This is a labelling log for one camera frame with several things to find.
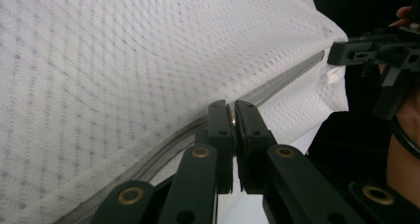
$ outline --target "person's hand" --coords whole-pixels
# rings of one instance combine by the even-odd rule
[[[411,21],[408,19],[408,15],[410,15],[411,8],[411,6],[405,6],[398,9],[398,11],[396,12],[396,17],[399,18],[399,20],[390,24],[389,27],[410,25]]]
[[[399,20],[389,26],[408,26],[411,7],[400,8]],[[404,133],[420,148],[420,79],[413,85],[396,117]],[[387,183],[407,200],[420,208],[420,160],[403,148],[394,136],[391,137],[387,160]]]
[[[396,12],[398,21],[392,23],[390,26],[408,26],[411,21],[408,19],[408,15],[411,12],[412,7],[406,6],[400,8]],[[420,79],[417,79],[416,83],[412,87],[411,91],[405,98],[401,107],[396,113],[401,127],[405,133],[410,137],[417,146],[420,145]]]

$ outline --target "brass screw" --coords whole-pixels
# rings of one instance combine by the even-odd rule
[[[284,158],[292,158],[296,155],[293,150],[285,147],[277,148],[276,152],[280,157]]]
[[[207,148],[196,148],[192,151],[192,156],[196,158],[206,158],[210,156],[210,150]]]
[[[130,192],[136,192],[136,195],[133,198],[127,197],[127,194]],[[137,186],[132,186],[124,189],[120,194],[118,195],[118,201],[123,205],[133,205],[137,202],[139,202],[143,198],[143,194],[145,192],[142,188]]]
[[[368,199],[382,205],[392,205],[395,202],[393,196],[380,187],[366,185],[362,192]]]

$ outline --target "dark background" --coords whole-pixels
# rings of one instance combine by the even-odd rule
[[[340,26],[349,37],[359,37],[397,21],[396,11],[412,0],[314,0],[318,11]],[[333,113],[321,126],[309,159],[339,187],[352,180],[385,181],[390,138],[388,124],[371,115],[380,92],[379,74],[360,77],[359,65],[346,68],[349,112]]]

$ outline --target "white cloth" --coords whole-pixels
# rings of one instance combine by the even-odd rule
[[[56,221],[209,103],[345,39],[299,0],[0,0],[0,223]],[[347,109],[331,68],[261,106],[279,142]]]

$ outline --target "white surface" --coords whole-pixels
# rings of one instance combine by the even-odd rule
[[[321,125],[315,127],[296,141],[292,142],[290,146],[299,149],[302,154],[306,154],[320,127]]]
[[[300,0],[0,0],[0,222],[57,220],[209,103],[345,38]],[[347,109],[331,68],[262,106],[280,143]]]
[[[218,220],[219,224],[264,224],[268,223],[263,212],[263,197],[261,195],[238,195],[229,213]]]

